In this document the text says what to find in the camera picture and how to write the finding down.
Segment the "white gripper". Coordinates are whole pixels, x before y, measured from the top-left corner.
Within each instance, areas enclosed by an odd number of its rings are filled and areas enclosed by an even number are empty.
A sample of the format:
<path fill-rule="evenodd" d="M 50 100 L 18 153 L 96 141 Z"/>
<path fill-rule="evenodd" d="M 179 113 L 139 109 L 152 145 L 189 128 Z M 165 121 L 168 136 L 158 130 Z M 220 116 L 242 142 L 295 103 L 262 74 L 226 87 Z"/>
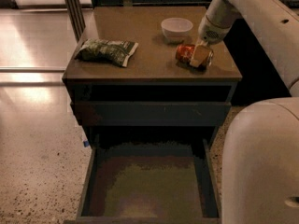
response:
<path fill-rule="evenodd" d="M 212 49 L 207 44 L 214 45 L 220 43 L 229 31 L 229 28 L 218 27 L 207 16 L 204 16 L 198 27 L 199 37 L 195 42 L 196 46 L 191 57 L 190 66 L 195 68 L 206 67 L 208 57 L 212 53 Z"/>

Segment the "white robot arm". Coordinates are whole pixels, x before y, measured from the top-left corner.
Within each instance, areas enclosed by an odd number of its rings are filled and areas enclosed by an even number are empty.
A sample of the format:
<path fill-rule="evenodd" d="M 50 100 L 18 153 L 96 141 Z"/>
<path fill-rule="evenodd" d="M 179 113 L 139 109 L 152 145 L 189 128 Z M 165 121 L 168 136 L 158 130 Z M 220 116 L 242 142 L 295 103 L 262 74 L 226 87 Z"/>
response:
<path fill-rule="evenodd" d="M 212 0 L 199 45 L 217 44 L 243 18 L 266 56 L 241 60 L 259 102 L 232 120 L 221 170 L 221 224 L 299 224 L 299 19 L 279 0 Z"/>

